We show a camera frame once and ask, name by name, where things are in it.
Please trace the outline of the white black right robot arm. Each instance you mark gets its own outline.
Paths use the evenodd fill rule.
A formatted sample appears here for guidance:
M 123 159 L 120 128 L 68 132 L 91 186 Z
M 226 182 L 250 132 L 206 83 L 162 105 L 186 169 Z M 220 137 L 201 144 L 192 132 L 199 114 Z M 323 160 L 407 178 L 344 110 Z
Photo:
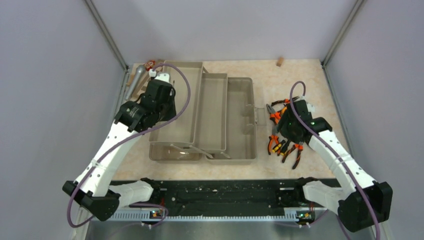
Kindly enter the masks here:
M 390 217 L 393 189 L 365 172 L 338 140 L 332 126 L 323 118 L 313 118 L 308 103 L 296 98 L 280 101 L 274 131 L 288 142 L 274 148 L 284 154 L 282 162 L 295 149 L 309 146 L 325 162 L 341 189 L 330 187 L 314 177 L 297 180 L 293 200 L 299 206 L 317 203 L 335 213 L 350 232 L 383 223 Z

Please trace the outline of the black yellow small screwdriver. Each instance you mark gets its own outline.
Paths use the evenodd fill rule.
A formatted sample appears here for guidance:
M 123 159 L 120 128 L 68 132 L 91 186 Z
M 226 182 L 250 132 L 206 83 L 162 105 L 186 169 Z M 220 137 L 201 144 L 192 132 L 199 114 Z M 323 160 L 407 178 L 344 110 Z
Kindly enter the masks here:
M 271 152 L 277 155 L 283 155 L 288 150 L 290 143 L 290 140 L 282 140 L 271 148 Z

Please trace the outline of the translucent beige tool box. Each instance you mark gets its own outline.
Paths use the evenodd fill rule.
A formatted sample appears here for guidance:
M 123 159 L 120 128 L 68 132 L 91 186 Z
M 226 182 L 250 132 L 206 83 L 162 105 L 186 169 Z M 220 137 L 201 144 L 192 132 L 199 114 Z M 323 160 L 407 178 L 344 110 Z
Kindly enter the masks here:
M 210 73 L 202 62 L 167 60 L 163 71 L 177 90 L 189 82 L 191 99 L 180 118 L 150 133 L 151 160 L 246 165 L 258 158 L 257 127 L 265 110 L 256 107 L 251 78 Z

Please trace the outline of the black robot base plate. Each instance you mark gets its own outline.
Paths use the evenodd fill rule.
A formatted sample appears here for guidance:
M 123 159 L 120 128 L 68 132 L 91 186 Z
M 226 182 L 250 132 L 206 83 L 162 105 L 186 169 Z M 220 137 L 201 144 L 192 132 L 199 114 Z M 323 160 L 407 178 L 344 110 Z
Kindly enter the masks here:
M 171 217 L 283 216 L 289 208 L 320 207 L 301 198 L 296 179 L 152 180 L 149 204 L 164 206 Z

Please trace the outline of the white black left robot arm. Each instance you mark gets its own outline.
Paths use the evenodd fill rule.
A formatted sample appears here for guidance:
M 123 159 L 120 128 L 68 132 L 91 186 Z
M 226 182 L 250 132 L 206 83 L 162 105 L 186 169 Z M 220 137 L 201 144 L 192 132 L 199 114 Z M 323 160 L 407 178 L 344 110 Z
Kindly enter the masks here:
M 156 123 L 176 116 L 176 91 L 169 80 L 152 79 L 137 101 L 120 106 L 109 133 L 90 164 L 74 181 L 66 181 L 62 189 L 72 202 L 100 221 L 108 220 L 118 209 L 144 202 L 154 207 L 160 193 L 148 182 L 111 185 L 113 176 L 136 138 L 156 129 Z

